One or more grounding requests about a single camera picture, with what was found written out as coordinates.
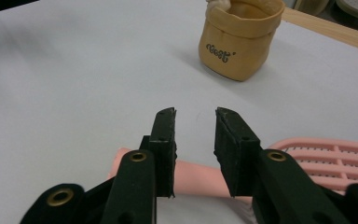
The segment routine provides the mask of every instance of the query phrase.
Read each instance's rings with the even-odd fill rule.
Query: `printed logo on bag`
[[[217,58],[221,59],[223,63],[227,63],[227,62],[228,62],[228,57],[229,57],[229,56],[236,54],[236,52],[232,52],[232,54],[231,54],[230,52],[216,49],[216,48],[214,47],[214,45],[211,45],[211,44],[207,44],[207,45],[206,45],[206,49],[208,49],[209,52],[211,52],[212,54],[214,54],[215,56],[217,56]]]

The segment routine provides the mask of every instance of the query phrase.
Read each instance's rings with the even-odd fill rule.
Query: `pink toy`
[[[317,184],[343,193],[358,183],[358,143],[336,139],[289,138],[270,148],[289,153]]]
[[[297,160],[312,180],[328,189],[342,193],[351,183],[358,183],[358,143],[317,138],[290,138],[269,148],[285,150]],[[109,178],[117,173],[121,157],[130,151],[121,148]],[[213,197],[229,197],[220,169],[186,161],[176,161],[174,191]],[[250,202],[251,197],[236,197]]]

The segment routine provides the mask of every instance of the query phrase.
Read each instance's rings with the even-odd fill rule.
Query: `canvas bag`
[[[212,7],[199,44],[200,59],[225,77],[244,81],[269,55],[269,45],[281,23],[282,0],[231,0],[227,11]]]

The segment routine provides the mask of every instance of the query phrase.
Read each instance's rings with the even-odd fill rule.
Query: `white tabletop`
[[[282,22],[249,80],[200,62],[206,3],[45,0],[0,12],[0,223],[61,183],[106,179],[174,106],[180,160],[218,167],[214,111],[237,111],[262,147],[288,137],[358,141],[358,49]],[[158,200],[158,223],[243,223],[233,203]]]

